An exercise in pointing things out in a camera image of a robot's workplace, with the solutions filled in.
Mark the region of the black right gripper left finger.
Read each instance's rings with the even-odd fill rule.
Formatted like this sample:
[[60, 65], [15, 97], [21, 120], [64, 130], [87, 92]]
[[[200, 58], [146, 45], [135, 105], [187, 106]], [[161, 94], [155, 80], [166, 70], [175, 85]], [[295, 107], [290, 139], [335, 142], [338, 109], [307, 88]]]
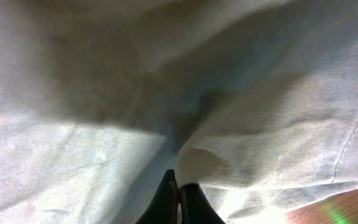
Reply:
[[175, 172], [165, 172], [149, 206], [135, 224], [177, 224], [178, 187]]

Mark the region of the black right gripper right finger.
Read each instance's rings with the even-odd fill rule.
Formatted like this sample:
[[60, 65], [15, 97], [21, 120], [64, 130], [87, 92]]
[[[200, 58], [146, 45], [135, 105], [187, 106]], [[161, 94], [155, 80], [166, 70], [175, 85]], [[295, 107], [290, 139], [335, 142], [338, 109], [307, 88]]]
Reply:
[[225, 224], [214, 211], [198, 184], [180, 188], [182, 224]]

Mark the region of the khaki green shorts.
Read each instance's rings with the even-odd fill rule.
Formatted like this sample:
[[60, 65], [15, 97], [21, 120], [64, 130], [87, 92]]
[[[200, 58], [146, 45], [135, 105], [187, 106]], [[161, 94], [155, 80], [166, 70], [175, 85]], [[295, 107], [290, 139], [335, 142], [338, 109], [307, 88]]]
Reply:
[[0, 223], [223, 220], [358, 189], [358, 1], [0, 1]]

